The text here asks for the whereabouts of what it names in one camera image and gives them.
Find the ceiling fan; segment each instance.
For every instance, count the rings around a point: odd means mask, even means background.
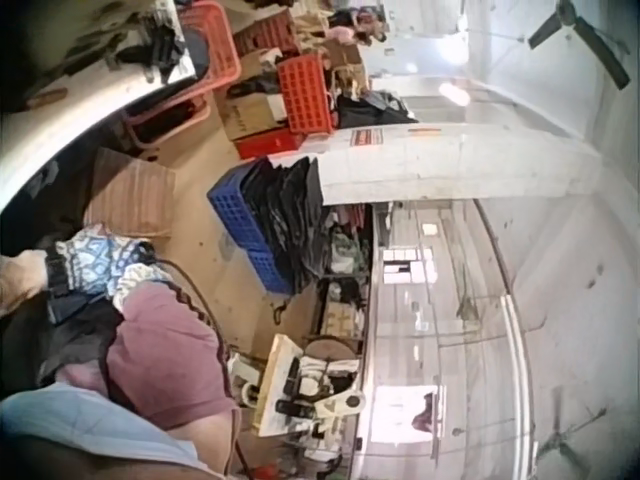
[[[584,18],[578,16],[576,7],[571,0],[558,0],[556,11],[529,38],[529,47],[533,50],[560,30],[562,26],[573,27],[576,34],[582,38],[593,54],[598,57],[618,90],[622,90],[629,84],[629,75],[620,61],[602,37],[598,35],[596,29]]]
[[[606,408],[601,408],[598,413],[592,416],[586,422],[577,425],[575,427],[571,427],[568,430],[561,432],[560,431],[560,423],[562,416],[562,387],[556,387],[552,391],[553,395],[553,432],[549,439],[540,446],[538,449],[538,454],[536,456],[536,461],[540,461],[540,459],[553,451],[557,451],[562,458],[567,460],[573,470],[579,475],[580,479],[586,479],[589,476],[589,472],[591,471],[591,466],[586,458],[583,455],[577,453],[573,448],[569,446],[567,441],[569,438],[582,430],[588,425],[591,425],[596,420],[604,417],[607,414]]]

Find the light blue cloth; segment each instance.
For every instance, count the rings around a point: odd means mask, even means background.
[[[185,465],[223,478],[198,460],[192,442],[175,440],[96,392],[63,383],[3,401],[0,431],[51,440],[95,455]]]

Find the black cloth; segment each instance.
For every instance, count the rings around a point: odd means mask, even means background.
[[[66,365],[94,360],[98,361],[105,383],[108,383],[107,352],[124,317],[106,298],[72,293],[62,299],[50,299],[50,304],[59,302],[65,302],[65,305],[58,305],[57,310],[64,312],[67,308],[68,316],[61,318],[62,323],[52,331],[45,360],[38,372],[38,386],[53,383],[55,373]]]
[[[291,168],[258,160],[240,186],[260,226],[279,273],[301,292],[318,279],[329,260],[329,232],[318,162],[308,157]]]
[[[341,8],[328,18],[329,28],[356,27],[353,15],[358,13],[357,8]]]
[[[356,101],[345,95],[337,99],[338,128],[371,127],[376,125],[397,125],[418,123],[409,118],[409,112],[402,102],[387,92],[374,92],[370,100]]]
[[[227,98],[246,97],[252,93],[276,95],[281,91],[278,72],[264,72],[240,83],[233,84],[229,87],[229,90],[227,90]]]
[[[182,29],[184,33],[184,40],[187,45],[187,50],[189,50],[189,55],[191,56],[191,60],[193,61],[196,76],[181,80],[171,85],[167,85],[160,90],[156,90],[150,95],[147,95],[142,100],[138,100],[137,102],[132,103],[126,108],[128,115],[135,117],[148,110],[151,110],[159,103],[168,100],[181,91],[186,90],[187,88],[198,83],[209,71],[209,45],[206,38],[200,31],[194,28],[182,27]]]

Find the wooden table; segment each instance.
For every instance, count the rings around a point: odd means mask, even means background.
[[[313,420],[292,418],[276,412],[276,402],[289,399],[284,394],[284,386],[291,363],[295,358],[302,357],[302,353],[302,349],[286,335],[275,336],[253,415],[253,430],[258,437],[304,432],[313,426]]]

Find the label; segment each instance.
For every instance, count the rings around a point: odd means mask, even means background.
[[[382,145],[384,135],[381,128],[364,128],[355,130],[351,134],[351,146],[363,147],[365,145]]]

